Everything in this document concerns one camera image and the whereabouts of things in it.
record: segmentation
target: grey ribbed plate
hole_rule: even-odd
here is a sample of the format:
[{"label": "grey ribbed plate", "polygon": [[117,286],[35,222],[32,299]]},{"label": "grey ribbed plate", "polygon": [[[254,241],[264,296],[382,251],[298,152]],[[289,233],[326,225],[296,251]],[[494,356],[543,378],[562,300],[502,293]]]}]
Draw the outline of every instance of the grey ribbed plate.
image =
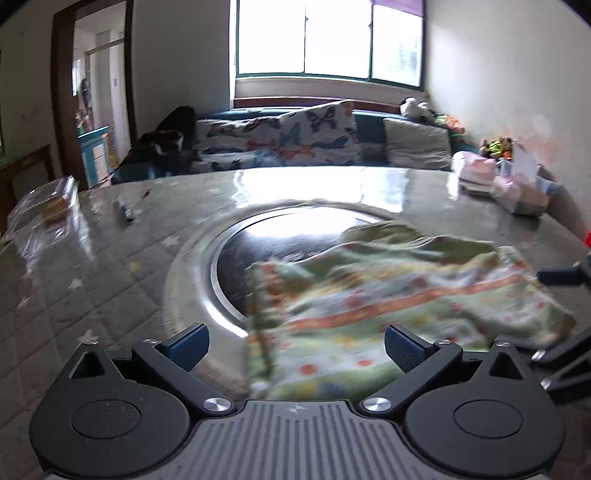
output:
[{"label": "grey ribbed plate", "polygon": [[232,417],[201,422],[179,455],[139,478],[457,479],[416,458],[390,422],[359,417],[343,401],[254,400]]}]

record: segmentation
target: wooden door frame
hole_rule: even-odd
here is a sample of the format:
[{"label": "wooden door frame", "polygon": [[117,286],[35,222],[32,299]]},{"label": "wooden door frame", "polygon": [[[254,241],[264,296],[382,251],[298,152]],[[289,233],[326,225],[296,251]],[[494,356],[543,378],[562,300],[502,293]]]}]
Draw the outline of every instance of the wooden door frame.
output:
[{"label": "wooden door frame", "polygon": [[79,182],[80,190],[88,189],[88,182],[74,125],[76,116],[72,96],[74,28],[76,20],[124,1],[126,1],[124,40],[125,98],[127,102],[129,139],[133,144],[137,139],[131,71],[131,28],[134,0],[80,0],[59,11],[53,17],[53,30],[51,33],[51,103],[56,130],[57,151],[60,157],[62,174],[73,175]]}]

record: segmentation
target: wooden chair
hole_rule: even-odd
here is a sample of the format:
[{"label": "wooden chair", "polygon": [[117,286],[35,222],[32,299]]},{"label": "wooden chair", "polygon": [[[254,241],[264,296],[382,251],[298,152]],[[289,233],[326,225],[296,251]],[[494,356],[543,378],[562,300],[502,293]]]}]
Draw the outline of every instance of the wooden chair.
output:
[{"label": "wooden chair", "polygon": [[14,177],[38,163],[43,163],[45,165],[49,181],[56,179],[53,165],[51,163],[51,151],[49,145],[41,147],[39,150],[35,150],[34,152],[11,161],[4,166],[0,166],[0,232],[4,233],[6,231],[8,214],[18,203],[17,195],[15,194],[12,185]]}]

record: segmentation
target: paper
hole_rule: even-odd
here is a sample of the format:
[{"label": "paper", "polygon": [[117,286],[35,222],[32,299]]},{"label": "paper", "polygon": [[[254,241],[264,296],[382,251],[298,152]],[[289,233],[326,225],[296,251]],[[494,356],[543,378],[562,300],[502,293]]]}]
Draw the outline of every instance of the paper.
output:
[{"label": "paper", "polygon": [[520,145],[513,147],[513,176],[524,176],[529,183],[535,183],[540,166],[535,158],[527,153]]}]

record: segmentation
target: butterfly pillow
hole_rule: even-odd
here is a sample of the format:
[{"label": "butterfly pillow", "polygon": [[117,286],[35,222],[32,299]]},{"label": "butterfly pillow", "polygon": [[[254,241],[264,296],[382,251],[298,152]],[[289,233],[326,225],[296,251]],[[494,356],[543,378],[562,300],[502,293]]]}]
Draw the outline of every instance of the butterfly pillow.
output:
[{"label": "butterfly pillow", "polygon": [[198,120],[197,149],[202,154],[237,153],[254,150],[276,151],[280,122],[274,116],[249,120]]},{"label": "butterfly pillow", "polygon": [[351,101],[325,103],[279,116],[279,155],[286,165],[361,163]]}]

